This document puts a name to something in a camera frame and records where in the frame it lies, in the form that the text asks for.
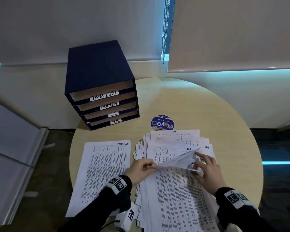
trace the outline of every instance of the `round table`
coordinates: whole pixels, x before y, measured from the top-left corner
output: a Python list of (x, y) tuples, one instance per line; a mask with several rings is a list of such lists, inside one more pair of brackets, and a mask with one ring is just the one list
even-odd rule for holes
[[(86, 142), (130, 140), (132, 153), (135, 144), (152, 130), (152, 118), (167, 115), (173, 119), (175, 130), (200, 129), (200, 136), (209, 138), (213, 145), (227, 185), (259, 205), (263, 188), (260, 152), (250, 129), (226, 101), (201, 86), (172, 78), (136, 80), (136, 88), (139, 118), (94, 131), (80, 122), (70, 149), (73, 186)], [(135, 223), (131, 231), (136, 231)]]

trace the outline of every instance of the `white device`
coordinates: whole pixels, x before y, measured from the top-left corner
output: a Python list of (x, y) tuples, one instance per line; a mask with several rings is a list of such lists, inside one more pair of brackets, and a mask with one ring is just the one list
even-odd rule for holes
[(115, 220), (119, 222), (115, 222), (114, 224), (116, 229), (121, 232), (128, 232), (135, 214), (135, 205), (131, 202), (131, 207), (127, 211), (117, 214)]

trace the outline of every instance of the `file organizer shelf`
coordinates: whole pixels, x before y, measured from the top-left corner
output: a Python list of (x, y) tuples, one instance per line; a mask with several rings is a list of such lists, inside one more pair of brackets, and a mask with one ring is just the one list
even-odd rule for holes
[(135, 78), (116, 40), (69, 49), (65, 95), (90, 130), (140, 117)]

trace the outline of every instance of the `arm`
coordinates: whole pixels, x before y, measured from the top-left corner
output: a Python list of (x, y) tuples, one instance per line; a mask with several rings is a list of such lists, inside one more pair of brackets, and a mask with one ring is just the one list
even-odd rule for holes
[(196, 161), (194, 169), (200, 167), (204, 176), (201, 177), (194, 173), (194, 177), (199, 184), (211, 195), (216, 197), (218, 209), (218, 219), (221, 226), (226, 229), (229, 223), (235, 224), (243, 232), (254, 230), (276, 231), (264, 219), (260, 217), (256, 208), (241, 193), (227, 187), (221, 174), (220, 166), (216, 160), (210, 156), (195, 152), (195, 154), (205, 163)]
[(125, 201), (127, 202), (119, 202), (118, 197), (112, 189), (104, 187), (99, 196), (93, 202), (85, 207), (74, 218), (69, 220), (58, 230), (58, 232), (78, 231), (80, 229), (88, 230), (88, 228), (90, 228), (91, 231), (99, 231), (112, 211), (115, 211), (118, 208), (123, 208), (126, 205), (128, 205), (127, 209), (130, 208), (131, 188), (139, 184), (155, 171), (154, 168), (147, 169), (148, 165), (153, 164), (155, 164), (155, 162), (152, 159), (136, 160), (132, 163), (131, 167), (127, 169), (124, 175), (120, 175), (120, 177), (122, 177), (127, 183), (127, 186), (123, 191), (125, 195), (123, 195), (121, 199), (126, 199)]

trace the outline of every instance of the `black cable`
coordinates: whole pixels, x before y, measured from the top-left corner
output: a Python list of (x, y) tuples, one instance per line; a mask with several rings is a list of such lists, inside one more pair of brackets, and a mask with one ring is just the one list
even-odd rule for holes
[(115, 222), (120, 222), (120, 220), (115, 220), (115, 221), (112, 221), (110, 223), (107, 223), (105, 226), (103, 226), (99, 231), (103, 230), (106, 226), (112, 224), (112, 223), (115, 223)]

